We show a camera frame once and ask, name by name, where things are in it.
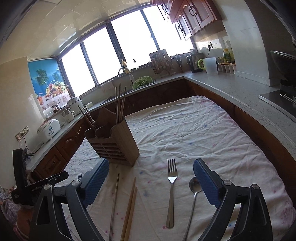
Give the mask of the steel spoon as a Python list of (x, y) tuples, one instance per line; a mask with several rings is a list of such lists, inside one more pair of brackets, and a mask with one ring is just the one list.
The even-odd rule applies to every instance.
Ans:
[(188, 237), (188, 233), (189, 233), (189, 229), (191, 226), (191, 222), (192, 222), (192, 218), (193, 218), (193, 213), (194, 213), (194, 208), (195, 208), (195, 203), (196, 203), (196, 198), (197, 195), (202, 192), (202, 187), (201, 184), (199, 183), (199, 181), (197, 180), (197, 177), (193, 177), (190, 181), (189, 181), (189, 188), (190, 190), (193, 192), (194, 197), (193, 197), (193, 203), (192, 203), (192, 207), (191, 207), (191, 211), (190, 211), (190, 217), (189, 217), (189, 221), (185, 230), (185, 234), (184, 237), (182, 239), (182, 241), (186, 241), (187, 237)]

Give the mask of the metal chopstick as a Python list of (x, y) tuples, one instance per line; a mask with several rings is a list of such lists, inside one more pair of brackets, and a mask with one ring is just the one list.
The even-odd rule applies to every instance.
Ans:
[(113, 224), (114, 224), (114, 216), (115, 216), (115, 207), (116, 207), (116, 200), (117, 200), (117, 193), (118, 193), (118, 185), (119, 185), (120, 174), (118, 173), (115, 190), (114, 190), (114, 197), (112, 202), (112, 210), (111, 210), (111, 219), (110, 219), (110, 226), (109, 226), (109, 241), (113, 239)]

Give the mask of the steel fork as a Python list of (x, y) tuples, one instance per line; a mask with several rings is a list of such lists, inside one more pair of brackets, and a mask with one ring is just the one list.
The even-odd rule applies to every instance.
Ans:
[(166, 218), (166, 227), (173, 228), (174, 226), (174, 183), (178, 177), (177, 165), (175, 158), (168, 158), (168, 180), (170, 182), (170, 198), (168, 206), (168, 215)]
[(77, 178), (79, 181), (81, 181), (82, 180), (82, 173), (78, 173)]

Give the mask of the wooden utensil holder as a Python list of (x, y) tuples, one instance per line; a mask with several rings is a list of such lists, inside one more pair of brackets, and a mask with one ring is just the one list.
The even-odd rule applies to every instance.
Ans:
[(107, 108), (97, 111), (97, 128), (85, 131), (85, 138), (101, 158), (125, 166), (134, 166), (139, 148), (125, 118), (116, 123), (116, 115)]

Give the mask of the white dotted tablecloth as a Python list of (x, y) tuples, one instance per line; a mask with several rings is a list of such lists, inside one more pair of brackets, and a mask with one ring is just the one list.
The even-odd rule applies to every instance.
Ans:
[(133, 167), (111, 164), (88, 212), (104, 240), (120, 240), (132, 186), (137, 187), (130, 240), (198, 240), (216, 208), (189, 181), (203, 159), (237, 186), (258, 184), (274, 240), (295, 209), (273, 164), (217, 104), (202, 96), (146, 108), (126, 117), (140, 155)]

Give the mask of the light bamboo chopstick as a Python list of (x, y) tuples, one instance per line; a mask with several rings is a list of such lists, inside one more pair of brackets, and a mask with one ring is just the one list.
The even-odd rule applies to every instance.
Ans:
[(127, 228), (127, 224), (128, 224), (130, 209), (131, 209), (131, 206), (132, 206), (133, 194), (134, 194), (134, 190), (135, 190), (135, 183), (136, 183), (136, 178), (134, 178), (134, 180), (133, 180), (132, 189), (131, 189), (131, 192), (130, 192), (130, 197), (129, 197), (129, 201), (128, 201), (128, 205), (127, 205), (127, 209), (126, 209), (126, 214), (125, 214), (125, 220), (124, 220), (124, 223), (123, 223), (121, 237), (120, 237), (121, 241), (124, 241), (124, 238), (125, 238), (125, 232), (126, 232), (126, 228)]
[(135, 201), (136, 201), (136, 196), (137, 196), (137, 187), (135, 187), (134, 192), (133, 192), (133, 196), (132, 196), (132, 204), (131, 204), (130, 213), (129, 213), (129, 217), (128, 217), (127, 227), (126, 227), (126, 230), (125, 230), (124, 241), (128, 241), (129, 240), (130, 229), (131, 229), (131, 226), (132, 226), (132, 219), (133, 219), (133, 213), (134, 213), (134, 207), (135, 207)]

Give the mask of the white rice cooker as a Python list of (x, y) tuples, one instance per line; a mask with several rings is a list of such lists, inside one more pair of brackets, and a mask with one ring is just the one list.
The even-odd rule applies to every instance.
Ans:
[(60, 130), (60, 123), (56, 119), (51, 119), (43, 123), (38, 129), (37, 134), (42, 144), (47, 143)]

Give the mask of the small white blender pot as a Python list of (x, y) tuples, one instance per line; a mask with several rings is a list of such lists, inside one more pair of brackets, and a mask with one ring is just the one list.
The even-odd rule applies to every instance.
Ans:
[(62, 112), (62, 117), (66, 123), (70, 123), (74, 120), (76, 114), (74, 111), (71, 110), (71, 108), (65, 108)]

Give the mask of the chopsticks in holder left slot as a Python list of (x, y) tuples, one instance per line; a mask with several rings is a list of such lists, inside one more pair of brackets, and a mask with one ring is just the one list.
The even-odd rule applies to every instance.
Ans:
[(90, 112), (88, 111), (88, 109), (85, 106), (83, 106), (83, 107), (78, 106), (78, 108), (80, 109), (81, 113), (86, 118), (86, 120), (88, 121), (89, 125), (93, 128), (93, 130), (96, 130), (97, 125), (95, 124), (95, 121), (91, 117)]

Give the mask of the chopsticks in holder slot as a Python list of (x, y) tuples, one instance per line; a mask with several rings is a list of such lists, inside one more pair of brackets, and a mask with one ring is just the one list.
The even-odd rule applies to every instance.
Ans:
[(89, 125), (93, 128), (93, 130), (96, 130), (97, 125), (95, 124), (95, 121), (91, 117), (90, 112), (88, 111), (88, 109), (85, 106), (83, 106), (83, 107), (78, 106), (78, 108), (80, 109), (81, 113), (86, 118), (86, 120), (88, 121)]
[(115, 119), (116, 123), (123, 120), (123, 110), (125, 106), (126, 87), (124, 88), (123, 95), (121, 95), (121, 84), (115, 87)]

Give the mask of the white electric pot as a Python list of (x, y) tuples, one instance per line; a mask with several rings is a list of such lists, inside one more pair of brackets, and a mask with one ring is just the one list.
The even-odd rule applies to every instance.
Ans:
[(81, 109), (83, 109), (83, 103), (78, 96), (75, 96), (67, 101), (67, 106), (76, 114), (81, 113)]

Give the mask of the chopsticks in holder right slot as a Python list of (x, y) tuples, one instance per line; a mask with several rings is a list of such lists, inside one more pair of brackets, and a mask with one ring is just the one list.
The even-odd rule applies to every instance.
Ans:
[(124, 88), (123, 95), (121, 95), (121, 84), (115, 87), (115, 119), (116, 123), (123, 120), (123, 110), (125, 106), (126, 87)]

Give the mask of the fruit beach poster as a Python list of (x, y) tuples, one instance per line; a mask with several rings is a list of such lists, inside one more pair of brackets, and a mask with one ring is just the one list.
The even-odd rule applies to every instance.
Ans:
[(29, 74), (42, 111), (54, 105), (64, 107), (70, 100), (56, 59), (28, 62)]

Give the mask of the chrome sink faucet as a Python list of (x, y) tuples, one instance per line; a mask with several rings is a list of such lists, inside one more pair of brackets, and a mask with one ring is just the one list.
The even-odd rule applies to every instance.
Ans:
[(134, 79), (134, 76), (132, 75), (131, 71), (127, 67), (123, 66), (118, 70), (118, 77), (121, 77), (121, 71), (123, 74), (125, 74), (129, 77), (131, 83), (133, 84), (135, 79)]

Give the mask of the black gas stove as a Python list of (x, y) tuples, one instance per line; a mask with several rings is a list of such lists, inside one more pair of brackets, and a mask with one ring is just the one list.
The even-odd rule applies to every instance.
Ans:
[(295, 81), (281, 80), (279, 90), (260, 94), (259, 98), (295, 122)]

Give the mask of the green vegetable colander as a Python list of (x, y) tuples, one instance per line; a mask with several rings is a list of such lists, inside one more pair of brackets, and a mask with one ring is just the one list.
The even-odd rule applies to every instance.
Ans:
[(153, 79), (150, 76), (143, 76), (139, 77), (132, 85), (132, 89), (136, 90), (141, 87), (147, 86), (149, 84), (152, 84)]

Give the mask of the white plastic jug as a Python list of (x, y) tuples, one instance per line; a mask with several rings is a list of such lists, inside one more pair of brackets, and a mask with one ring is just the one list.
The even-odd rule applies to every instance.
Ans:
[(198, 60), (198, 66), (200, 69), (205, 70), (208, 75), (218, 74), (217, 61), (215, 57)]

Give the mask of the spice bottle rack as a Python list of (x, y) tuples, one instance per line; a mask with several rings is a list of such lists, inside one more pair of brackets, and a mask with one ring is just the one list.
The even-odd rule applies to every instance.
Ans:
[(223, 73), (235, 74), (236, 63), (232, 48), (224, 48), (223, 56), (217, 58), (219, 70)]

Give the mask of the yellow dish soap bottle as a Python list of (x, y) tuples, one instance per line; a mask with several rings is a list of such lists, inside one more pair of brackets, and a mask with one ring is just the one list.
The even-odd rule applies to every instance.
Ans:
[(123, 70), (124, 70), (125, 74), (129, 74), (130, 70), (128, 69), (127, 62), (124, 59), (121, 59), (121, 65), (123, 67)]

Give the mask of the black electric kettle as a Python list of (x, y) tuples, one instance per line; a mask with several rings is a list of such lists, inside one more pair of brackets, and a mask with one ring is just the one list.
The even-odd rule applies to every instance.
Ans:
[(189, 65), (192, 73), (197, 73), (197, 72), (203, 71), (203, 69), (201, 69), (198, 66), (198, 61), (199, 61), (198, 53), (199, 52), (197, 49), (191, 49), (190, 54), (186, 57), (187, 64)]

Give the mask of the wooden knife rack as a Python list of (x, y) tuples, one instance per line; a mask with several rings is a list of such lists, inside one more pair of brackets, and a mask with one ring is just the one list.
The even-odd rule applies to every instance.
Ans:
[(149, 53), (149, 57), (151, 59), (151, 67), (155, 75), (170, 74), (173, 67), (166, 49)]

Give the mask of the upper wooden cabinets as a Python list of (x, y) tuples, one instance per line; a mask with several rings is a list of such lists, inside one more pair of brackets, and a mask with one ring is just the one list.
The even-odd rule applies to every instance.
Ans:
[(224, 31), (222, 16), (211, 0), (174, 0), (151, 1), (159, 5), (168, 15), (168, 19), (177, 28), (178, 34), (185, 40), (197, 36), (197, 40)]

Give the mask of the wall power socket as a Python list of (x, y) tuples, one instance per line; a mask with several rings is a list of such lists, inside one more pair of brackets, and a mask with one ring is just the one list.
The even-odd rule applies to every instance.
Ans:
[(19, 142), (28, 132), (29, 132), (28, 126), (23, 128), (19, 133), (15, 135), (16, 140)]

